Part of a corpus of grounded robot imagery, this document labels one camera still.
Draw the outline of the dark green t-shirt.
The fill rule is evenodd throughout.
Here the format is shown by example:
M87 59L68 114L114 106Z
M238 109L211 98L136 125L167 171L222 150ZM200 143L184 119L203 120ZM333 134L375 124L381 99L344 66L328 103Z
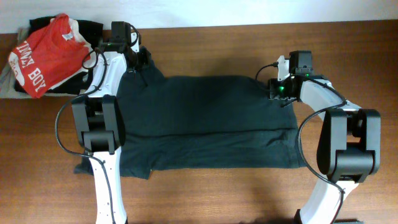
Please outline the dark green t-shirt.
M292 106L247 76L165 77L154 61L120 81L123 177L172 169L303 167Z

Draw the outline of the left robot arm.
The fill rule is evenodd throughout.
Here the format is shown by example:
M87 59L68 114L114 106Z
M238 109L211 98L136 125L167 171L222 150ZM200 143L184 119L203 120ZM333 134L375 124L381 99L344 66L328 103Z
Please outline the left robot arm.
M95 50L92 82L72 103L78 141L94 177L97 223L127 223L119 170L126 131L116 95L126 71L147 62L140 38L130 23L112 22L111 37Z

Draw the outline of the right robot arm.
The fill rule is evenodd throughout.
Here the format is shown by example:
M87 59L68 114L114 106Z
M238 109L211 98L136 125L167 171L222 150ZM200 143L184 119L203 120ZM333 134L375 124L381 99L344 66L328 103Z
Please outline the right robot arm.
M326 77L316 75L308 50L290 52L288 57L281 55L272 65L278 74L268 81L269 98L283 100L286 105L302 102L313 110L295 137L301 156L304 126L315 116L323 121L317 147L318 168L304 162L318 180L307 203L296 211L293 222L338 223L347 196L379 170L381 115L375 109L350 102Z

